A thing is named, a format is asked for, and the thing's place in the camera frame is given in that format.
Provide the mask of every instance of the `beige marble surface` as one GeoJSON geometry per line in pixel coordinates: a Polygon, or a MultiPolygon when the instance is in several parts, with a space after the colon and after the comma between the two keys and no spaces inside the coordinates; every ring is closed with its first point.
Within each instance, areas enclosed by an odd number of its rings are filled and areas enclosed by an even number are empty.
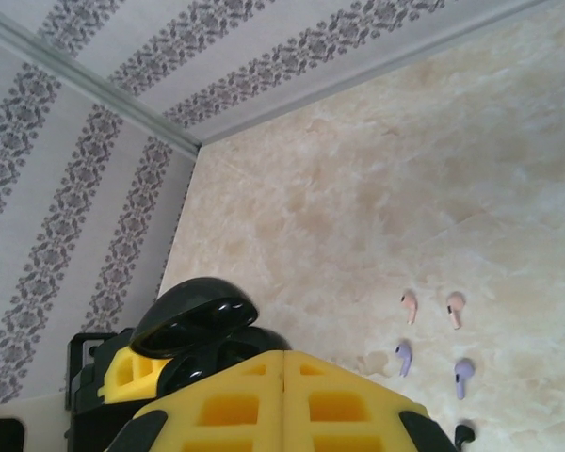
{"type": "Polygon", "coordinates": [[[473,419],[469,452],[565,452],[565,4],[203,149],[162,289],[203,275],[446,431],[473,419]]]}

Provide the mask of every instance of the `pink earbud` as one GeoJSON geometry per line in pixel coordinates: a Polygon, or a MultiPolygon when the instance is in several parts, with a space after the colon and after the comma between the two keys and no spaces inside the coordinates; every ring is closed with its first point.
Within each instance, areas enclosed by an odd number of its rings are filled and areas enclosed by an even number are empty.
{"type": "Polygon", "coordinates": [[[402,303],[402,306],[404,306],[405,308],[408,308],[408,310],[409,310],[408,324],[409,325],[413,324],[414,319],[416,318],[416,308],[418,306],[417,306],[417,303],[416,303],[416,296],[414,295],[412,290],[409,290],[408,292],[406,292],[402,296],[401,303],[402,303]]]}
{"type": "Polygon", "coordinates": [[[452,292],[448,297],[446,304],[448,313],[450,314],[450,320],[452,321],[452,326],[455,330],[457,330],[461,326],[459,312],[462,311],[462,308],[464,308],[464,295],[461,292],[452,292]]]}

